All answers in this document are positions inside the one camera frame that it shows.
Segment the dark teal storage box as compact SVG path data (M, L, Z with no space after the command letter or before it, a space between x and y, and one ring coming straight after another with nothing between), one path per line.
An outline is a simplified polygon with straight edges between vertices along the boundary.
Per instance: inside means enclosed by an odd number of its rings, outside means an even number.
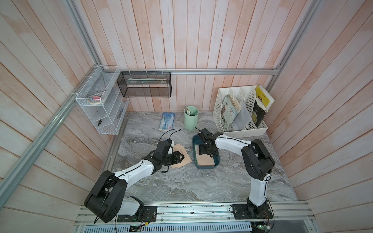
M198 135L195 135L192 138L193 142L193 157L194 164L198 169L201 170L210 170L214 169L220 164L220 155L210 157L207 154L199 153L199 146L203 143Z

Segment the brown paper stack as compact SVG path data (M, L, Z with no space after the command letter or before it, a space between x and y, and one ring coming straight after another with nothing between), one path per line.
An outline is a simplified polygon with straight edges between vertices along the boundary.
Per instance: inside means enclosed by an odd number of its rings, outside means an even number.
M199 145L195 145L195 163L200 167L215 166L215 161L213 157L207 154L199 153Z

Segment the brown stationery paper sheet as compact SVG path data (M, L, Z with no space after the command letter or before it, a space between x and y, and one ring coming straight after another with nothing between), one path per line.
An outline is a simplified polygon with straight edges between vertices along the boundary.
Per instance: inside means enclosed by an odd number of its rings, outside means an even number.
M192 162L192 160L191 160L190 156L188 155L187 150L184 148L184 146L182 146L181 144L176 144L173 147L173 149L174 149L175 152L180 152L181 153L182 161L178 164L171 165L172 169L181 168L181 167L183 167L183 166Z

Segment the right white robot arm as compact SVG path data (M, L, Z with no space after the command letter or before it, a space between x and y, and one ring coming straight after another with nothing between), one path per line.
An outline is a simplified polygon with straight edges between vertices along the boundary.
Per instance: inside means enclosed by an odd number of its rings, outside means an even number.
M256 208L264 206L267 203L267 183L275 161L262 141L242 141L221 133L212 134L206 128L198 132L198 137L202 140L199 145L200 155L214 158L222 149L242 156L246 171L251 176L248 204Z

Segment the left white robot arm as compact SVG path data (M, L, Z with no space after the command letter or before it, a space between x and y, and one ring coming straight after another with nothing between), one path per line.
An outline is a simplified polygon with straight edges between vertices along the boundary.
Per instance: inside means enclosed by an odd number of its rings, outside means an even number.
M160 141L155 150L128 169L118 172L104 171L84 201L84 206L103 222L108 223L116 216L142 218L143 202L133 196L126 197L126 190L138 181L163 172L163 166L181 163L185 156L173 149L170 139Z

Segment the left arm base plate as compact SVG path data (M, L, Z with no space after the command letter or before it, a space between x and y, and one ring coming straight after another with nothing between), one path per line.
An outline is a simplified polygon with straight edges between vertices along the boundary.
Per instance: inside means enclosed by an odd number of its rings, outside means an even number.
M157 206L144 206L134 216L119 215L117 222L153 222L157 218Z

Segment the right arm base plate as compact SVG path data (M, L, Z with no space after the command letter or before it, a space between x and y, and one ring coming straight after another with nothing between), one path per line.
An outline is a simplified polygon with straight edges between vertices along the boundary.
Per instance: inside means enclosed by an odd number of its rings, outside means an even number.
M257 207L251 202L248 204L234 204L231 212L235 219L272 219L274 218L270 205L265 202Z

